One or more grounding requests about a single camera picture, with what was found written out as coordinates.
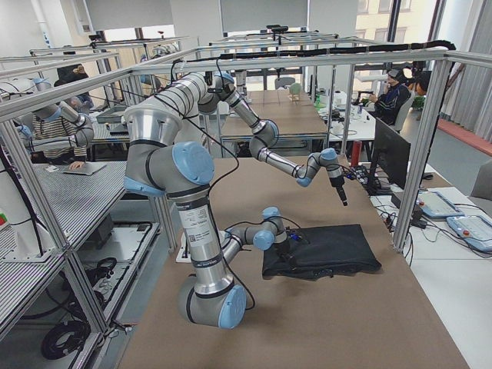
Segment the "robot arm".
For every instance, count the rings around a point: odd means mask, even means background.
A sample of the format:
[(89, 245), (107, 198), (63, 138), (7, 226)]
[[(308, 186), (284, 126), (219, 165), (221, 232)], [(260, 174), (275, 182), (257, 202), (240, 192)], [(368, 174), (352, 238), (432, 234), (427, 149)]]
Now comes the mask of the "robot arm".
[(125, 189), (172, 200), (187, 239), (194, 273), (179, 292), (180, 314), (194, 324), (236, 327), (246, 310), (247, 290), (228, 264), (245, 244), (261, 250), (288, 246), (279, 210), (268, 208), (260, 224), (229, 228), (220, 238), (208, 196), (214, 162), (196, 141), (174, 142), (181, 117), (141, 104), (128, 108), (125, 120), (130, 132)]
[(227, 73), (211, 73), (205, 75), (191, 73), (183, 78), (172, 82), (166, 89), (154, 95), (157, 101), (161, 102), (183, 121), (190, 121), (188, 114), (180, 110), (177, 106), (178, 96), (170, 97), (169, 94), (177, 94), (178, 87), (183, 86), (187, 81), (204, 83), (204, 95), (194, 96), (186, 93), (190, 106), (198, 107), (201, 113), (216, 108), (218, 102), (226, 102), (230, 108), (244, 121), (253, 134), (249, 141), (251, 155), (258, 161), (263, 161), (280, 171), (296, 179), (296, 182), (307, 187), (321, 168), (325, 168), (331, 186), (336, 189), (340, 200), (344, 206), (347, 205), (347, 195), (344, 191), (344, 173), (339, 165), (337, 154), (333, 148), (325, 148), (323, 151), (315, 152), (308, 156), (304, 166), (295, 164), (271, 150), (276, 143), (279, 135), (278, 127), (274, 121), (260, 118), (250, 105), (244, 100), (234, 85), (234, 79)]

